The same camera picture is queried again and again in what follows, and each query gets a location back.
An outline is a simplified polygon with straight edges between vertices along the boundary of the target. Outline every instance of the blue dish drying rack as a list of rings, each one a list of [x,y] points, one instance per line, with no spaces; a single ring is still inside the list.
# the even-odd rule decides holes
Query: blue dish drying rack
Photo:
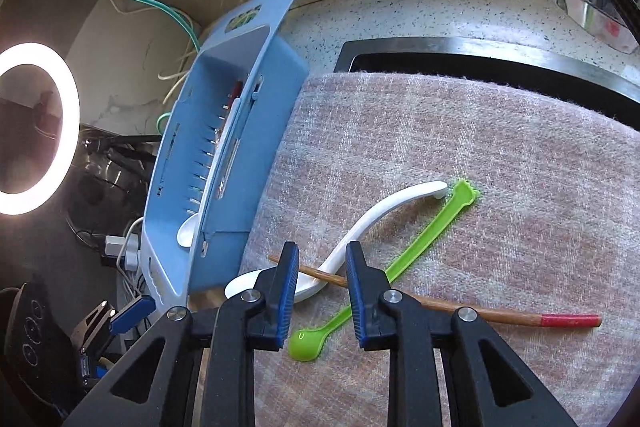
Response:
[[[140,247],[156,316],[238,275],[276,149],[308,74],[276,35],[292,3],[251,0],[222,17],[174,105]],[[240,86],[233,102],[230,94]],[[194,213],[199,222],[191,248],[180,247],[178,229]]]

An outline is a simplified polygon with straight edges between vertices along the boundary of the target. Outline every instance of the metal screw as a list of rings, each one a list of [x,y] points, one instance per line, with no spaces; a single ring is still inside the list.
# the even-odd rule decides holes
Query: metal screw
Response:
[[[173,308],[169,308],[169,311],[166,312],[166,317],[172,321],[181,321],[183,318],[187,316],[187,308],[182,306],[174,306]]]
[[[473,308],[460,308],[458,310],[458,317],[465,322],[473,322],[478,318],[478,313]]]
[[[387,302],[400,302],[402,300],[402,292],[398,290],[387,290],[382,294],[382,298]]]
[[[250,290],[244,290],[240,298],[244,302],[255,302],[257,301],[262,294],[255,288],[251,288]]]

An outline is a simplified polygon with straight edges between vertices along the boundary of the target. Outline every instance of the wooden chopstick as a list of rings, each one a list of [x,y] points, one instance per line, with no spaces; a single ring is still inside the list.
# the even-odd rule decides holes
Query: wooden chopstick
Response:
[[[280,258],[276,255],[269,254],[269,261],[277,263]],[[321,281],[325,281],[337,286],[347,288],[347,279],[340,275],[323,272],[317,268],[301,265],[298,267],[300,273],[315,277]],[[496,308],[482,308],[476,305],[460,304],[444,299],[435,299],[421,295],[413,295],[409,292],[405,294],[412,296],[429,310],[443,311],[453,313],[458,308],[469,306],[478,312],[484,320],[499,324],[512,324],[517,326],[533,326],[545,328],[597,328],[602,324],[602,316],[597,314],[574,315],[574,314],[550,314],[550,313],[526,313],[513,310],[504,310]]]

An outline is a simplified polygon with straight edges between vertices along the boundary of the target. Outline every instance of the ring light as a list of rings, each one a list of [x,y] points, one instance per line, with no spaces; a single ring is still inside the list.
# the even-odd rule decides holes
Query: ring light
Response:
[[[0,76],[8,70],[32,64],[42,68],[52,78],[62,102],[62,126],[58,149],[49,170],[33,187],[19,194],[0,192],[1,214],[24,214],[38,208],[60,187],[65,178],[78,143],[80,102],[73,75],[65,61],[54,50],[42,44],[18,44],[0,54]]]

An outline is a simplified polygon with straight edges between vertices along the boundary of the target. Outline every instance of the white plastic spoon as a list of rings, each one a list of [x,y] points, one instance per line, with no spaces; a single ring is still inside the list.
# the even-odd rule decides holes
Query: white plastic spoon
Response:
[[[191,248],[191,243],[193,242],[193,233],[196,231],[196,227],[198,225],[198,216],[200,214],[191,214],[191,216],[187,217],[184,223],[180,225],[178,229],[178,245],[185,248]]]
[[[334,248],[334,251],[329,254],[329,257],[326,258],[319,269],[327,273],[336,273],[338,268],[340,268],[344,263],[345,248],[347,245],[351,241],[359,240],[367,230],[382,219],[382,217],[386,216],[386,214],[398,208],[398,206],[427,196],[433,196],[436,199],[440,199],[446,194],[447,184],[445,182],[421,183],[419,185],[414,185],[413,187],[403,188],[402,190],[398,190],[398,192],[391,194],[372,206],[359,220],[357,220],[356,224],[353,225],[351,230],[340,240]],[[226,298],[239,294],[244,290],[253,288],[256,279],[258,279],[258,274],[261,271],[262,270],[254,270],[233,279],[226,285]],[[326,282],[303,273],[299,273],[294,302],[300,302],[308,299],[310,296],[318,293],[325,285]]]

